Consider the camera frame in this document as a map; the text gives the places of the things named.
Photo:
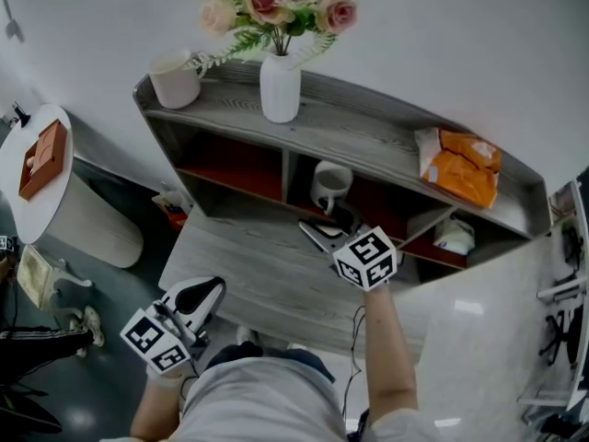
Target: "jeans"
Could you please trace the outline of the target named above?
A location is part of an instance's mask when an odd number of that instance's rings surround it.
[[[212,368],[219,364],[224,364],[225,362],[233,362],[241,358],[262,357],[263,355],[264,350],[256,344],[251,343],[249,341],[244,342],[241,345],[228,345],[225,349],[222,349],[221,352],[219,352],[211,359],[206,369],[208,370],[209,368]],[[321,362],[321,359],[306,350],[290,349],[285,351],[279,351],[272,349],[270,351],[270,354],[267,356],[285,358],[287,360],[294,360],[295,362],[299,362],[300,364],[310,366],[311,368],[314,368],[316,371],[318,371],[325,378],[327,378],[331,383],[335,382],[335,378],[325,368],[323,362]]]

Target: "person's arm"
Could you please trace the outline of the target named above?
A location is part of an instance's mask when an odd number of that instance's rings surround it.
[[[144,396],[131,424],[131,437],[157,442],[174,433],[179,424],[179,397],[183,380],[181,370],[165,378],[155,379],[152,375],[147,379]]]
[[[370,422],[401,408],[417,409],[417,385],[388,285],[364,293]]]

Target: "white vase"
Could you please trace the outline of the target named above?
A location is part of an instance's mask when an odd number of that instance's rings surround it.
[[[301,100],[301,69],[290,55],[268,54],[260,69],[261,108],[271,122],[292,121]]]

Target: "white mug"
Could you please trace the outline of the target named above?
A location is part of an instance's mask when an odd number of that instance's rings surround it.
[[[149,78],[164,108],[175,110],[190,105],[201,93],[201,78],[206,69],[200,74],[196,69],[183,69],[191,58],[191,51],[184,48],[167,52],[149,65]]]
[[[326,215],[331,215],[336,198],[345,198],[352,187],[353,174],[346,167],[322,160],[315,167],[313,183],[311,184],[311,200],[319,208],[323,206],[320,199],[328,201]]]

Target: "orange snack bag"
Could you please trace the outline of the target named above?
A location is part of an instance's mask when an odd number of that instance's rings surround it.
[[[415,133],[423,179],[483,208],[497,196],[501,151],[474,134],[438,128]]]

